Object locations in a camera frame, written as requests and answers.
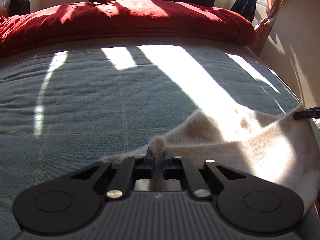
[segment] black plastic device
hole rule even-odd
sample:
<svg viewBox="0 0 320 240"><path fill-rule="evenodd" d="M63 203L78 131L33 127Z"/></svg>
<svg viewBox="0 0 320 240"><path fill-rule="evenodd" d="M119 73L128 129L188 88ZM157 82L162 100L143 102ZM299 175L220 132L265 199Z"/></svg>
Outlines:
<svg viewBox="0 0 320 240"><path fill-rule="evenodd" d="M294 120L320 118L320 107L308 108L305 111L293 113Z"/></svg>
<svg viewBox="0 0 320 240"><path fill-rule="evenodd" d="M214 160L195 166L163 154L181 191L134 191L154 156L97 162L28 188L13 203L16 240L299 240L303 203L292 190Z"/></svg>

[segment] white fluffy rug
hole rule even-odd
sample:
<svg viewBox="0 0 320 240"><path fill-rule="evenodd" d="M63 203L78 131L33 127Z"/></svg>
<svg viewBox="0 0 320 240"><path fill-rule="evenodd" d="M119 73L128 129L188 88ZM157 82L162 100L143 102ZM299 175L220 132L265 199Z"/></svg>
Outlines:
<svg viewBox="0 0 320 240"><path fill-rule="evenodd" d="M239 104L214 116L196 110L172 131L152 138L150 144L107 159L119 163L128 156L144 156L150 146L156 157L154 178L137 181L135 189L151 191L180 189L178 181L162 179L161 155L166 147L171 156L187 157L195 164L214 159L294 190L303 200L305 215L320 191L320 150L310 120L292 117L304 110L300 105L277 116Z"/></svg>

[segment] sunlight patch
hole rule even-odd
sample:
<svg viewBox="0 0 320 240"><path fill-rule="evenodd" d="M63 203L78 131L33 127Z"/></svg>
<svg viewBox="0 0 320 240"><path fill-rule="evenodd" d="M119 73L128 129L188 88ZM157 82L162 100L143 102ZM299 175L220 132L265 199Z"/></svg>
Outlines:
<svg viewBox="0 0 320 240"><path fill-rule="evenodd" d="M273 100L276 102L276 104L278 105L278 107L279 107L279 109L282 111L282 113L287 114L287 113L283 110L283 108L279 105L279 103L277 102L277 100L275 100L275 99L273 99Z"/></svg>
<svg viewBox="0 0 320 240"><path fill-rule="evenodd" d="M55 53L51 62L49 69L47 70L47 73L44 77L43 83L40 88L40 92L38 95L36 107L35 107L35 116L34 116L34 135L40 136L42 134L42 128L43 128L43 119L44 119L44 105L43 105L43 98L45 90L47 89L47 86L49 84L50 78L53 74L53 72L58 69L60 66L62 66L68 56L68 51L58 52Z"/></svg>
<svg viewBox="0 0 320 240"><path fill-rule="evenodd" d="M118 69L127 69L136 67L136 62L132 58L130 52L126 47L103 48L101 51L106 55L106 58L112 65Z"/></svg>
<svg viewBox="0 0 320 240"><path fill-rule="evenodd" d="M172 45L138 46L207 115L221 114L221 108L235 100L182 47Z"/></svg>
<svg viewBox="0 0 320 240"><path fill-rule="evenodd" d="M267 147L259 162L254 165L254 175L275 183L281 182L281 179L287 172L288 160L292 158L290 152L291 145L285 138L274 138L272 145Z"/></svg>
<svg viewBox="0 0 320 240"><path fill-rule="evenodd" d="M232 60L234 60L240 67L242 67L250 76L252 76L255 80L260 80L267 85L269 85L274 91L280 93L278 89L274 87L273 84L269 82L264 76L262 76L253 66L251 66L248 62L246 62L243 58L238 55L231 55L226 53Z"/></svg>

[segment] metal rivet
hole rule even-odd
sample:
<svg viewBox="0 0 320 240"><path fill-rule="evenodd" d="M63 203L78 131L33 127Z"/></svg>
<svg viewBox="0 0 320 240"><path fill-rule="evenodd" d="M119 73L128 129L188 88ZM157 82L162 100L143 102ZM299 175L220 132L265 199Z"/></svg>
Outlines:
<svg viewBox="0 0 320 240"><path fill-rule="evenodd" d="M122 196L122 191L117 190L117 189L109 190L107 192L107 196L111 197L111 198L119 198Z"/></svg>
<svg viewBox="0 0 320 240"><path fill-rule="evenodd" d="M210 191L203 189L203 188L195 190L194 193L197 197L209 197L210 196Z"/></svg>

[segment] bed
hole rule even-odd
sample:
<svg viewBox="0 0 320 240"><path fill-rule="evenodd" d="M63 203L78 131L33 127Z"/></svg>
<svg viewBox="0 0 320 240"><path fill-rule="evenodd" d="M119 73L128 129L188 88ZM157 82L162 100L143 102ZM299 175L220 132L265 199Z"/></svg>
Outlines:
<svg viewBox="0 0 320 240"><path fill-rule="evenodd" d="M239 43L147 36L54 40L0 60L0 239L19 232L11 206L22 190L143 146L203 109L203 94L221 111L228 100L269 114L299 104ZM304 239L319 233L314 213Z"/></svg>

